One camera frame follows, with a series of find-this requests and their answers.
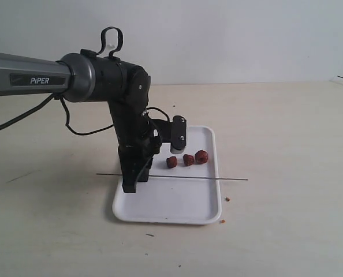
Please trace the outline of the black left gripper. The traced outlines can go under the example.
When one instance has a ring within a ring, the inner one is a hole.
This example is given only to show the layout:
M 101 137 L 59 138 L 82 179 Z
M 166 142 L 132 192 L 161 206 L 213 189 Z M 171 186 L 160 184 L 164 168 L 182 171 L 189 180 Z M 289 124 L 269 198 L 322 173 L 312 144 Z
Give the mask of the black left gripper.
M 166 120 L 151 118 L 149 111 L 141 113 L 123 111 L 116 115 L 116 135 L 119 143 L 118 155 L 122 173 L 122 189 L 124 193 L 136 192 L 137 156 L 133 150 L 140 151 L 150 158 L 137 177 L 137 182 L 147 182 L 153 163 L 153 155 L 159 154 L 165 142 L 163 130 L 171 125 L 169 115 L 159 111 Z

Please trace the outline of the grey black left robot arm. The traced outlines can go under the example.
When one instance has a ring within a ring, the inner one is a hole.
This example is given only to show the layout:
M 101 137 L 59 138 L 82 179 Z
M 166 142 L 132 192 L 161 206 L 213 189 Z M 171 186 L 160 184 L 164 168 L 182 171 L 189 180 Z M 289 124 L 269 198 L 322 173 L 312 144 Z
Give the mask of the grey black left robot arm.
M 152 119 L 147 110 L 151 78 L 143 67 L 82 50 L 59 61 L 0 53 L 0 97 L 47 93 L 62 103 L 106 102 L 118 140 L 122 188 L 134 193 L 148 180 L 162 129 L 170 119 Z

